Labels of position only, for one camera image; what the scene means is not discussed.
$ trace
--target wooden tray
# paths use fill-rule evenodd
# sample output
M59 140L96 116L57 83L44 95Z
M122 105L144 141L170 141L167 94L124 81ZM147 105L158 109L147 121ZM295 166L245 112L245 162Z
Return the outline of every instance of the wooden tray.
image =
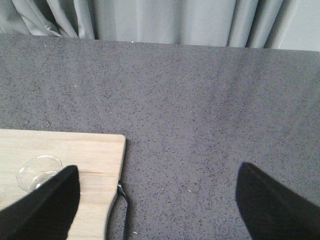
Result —
M27 192L16 173L28 160L53 155L77 165L80 203L68 240L102 240L116 198L126 138L116 134L0 129L0 210Z

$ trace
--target light wood surface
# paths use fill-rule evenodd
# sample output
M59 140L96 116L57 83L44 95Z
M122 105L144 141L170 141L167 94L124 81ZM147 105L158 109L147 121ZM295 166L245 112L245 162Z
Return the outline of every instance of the light wood surface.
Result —
M0 210L28 194L16 180L24 163L53 155L79 170L80 203L68 240L102 240L125 145L126 138L116 134L0 129Z

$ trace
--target speckled gray floor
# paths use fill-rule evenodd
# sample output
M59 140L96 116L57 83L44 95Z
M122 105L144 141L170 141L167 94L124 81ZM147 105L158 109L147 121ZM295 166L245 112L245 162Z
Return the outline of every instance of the speckled gray floor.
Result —
M319 112L319 52L0 35L0 128L127 137L130 239L249 239L243 161L320 205Z

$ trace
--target black cable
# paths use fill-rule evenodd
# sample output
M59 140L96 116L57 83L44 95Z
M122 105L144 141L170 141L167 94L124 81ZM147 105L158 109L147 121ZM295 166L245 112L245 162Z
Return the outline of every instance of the black cable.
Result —
M125 213L125 219L124 219L124 228L123 228L123 237L122 240L127 240L128 239L128 234L129 234L129 214L130 214L130 201L128 196L126 195L124 189L122 188L121 183L118 183L118 188L117 188L117 194L121 195L124 197L126 201L126 213Z

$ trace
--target clear glass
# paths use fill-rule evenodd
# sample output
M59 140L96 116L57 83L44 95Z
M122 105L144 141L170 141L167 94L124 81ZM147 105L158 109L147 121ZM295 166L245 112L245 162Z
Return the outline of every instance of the clear glass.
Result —
M20 188L32 192L62 169L59 158L43 155L29 160L16 174Z

